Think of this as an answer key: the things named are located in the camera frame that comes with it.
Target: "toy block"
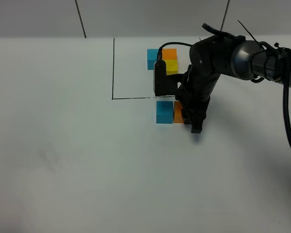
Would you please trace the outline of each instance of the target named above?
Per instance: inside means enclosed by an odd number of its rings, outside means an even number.
[[[154,70],[154,63],[156,63],[158,49],[147,50],[147,69]]]
[[[166,74],[177,74],[178,73],[178,61],[177,60],[166,60]]]
[[[177,49],[163,49],[163,60],[176,60],[177,59]]]
[[[175,101],[174,106],[174,123],[184,123],[182,117],[183,106],[179,101]]]
[[[172,101],[156,102],[156,123],[172,124],[174,119],[174,108]]]

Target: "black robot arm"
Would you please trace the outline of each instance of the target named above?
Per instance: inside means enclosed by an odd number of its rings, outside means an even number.
[[[202,131],[210,95],[221,74],[253,81],[259,76],[283,84],[287,57],[284,50],[266,42],[246,40],[207,24],[203,28],[214,36],[191,46],[192,64],[186,73],[167,76],[159,54],[154,69],[155,96],[175,95],[183,106],[184,123],[192,125],[192,133]]]

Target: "blue block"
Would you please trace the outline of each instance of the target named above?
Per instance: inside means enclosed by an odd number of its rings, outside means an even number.
[[[174,120],[174,106],[172,101],[156,102],[156,123],[172,124]]]
[[[147,69],[154,70],[154,63],[156,62],[158,49],[147,50]]]

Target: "orange block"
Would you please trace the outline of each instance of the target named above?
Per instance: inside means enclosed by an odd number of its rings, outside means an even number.
[[[163,49],[163,60],[176,60],[177,49]]]
[[[179,101],[175,101],[174,106],[174,123],[184,123],[182,118],[182,104]]]

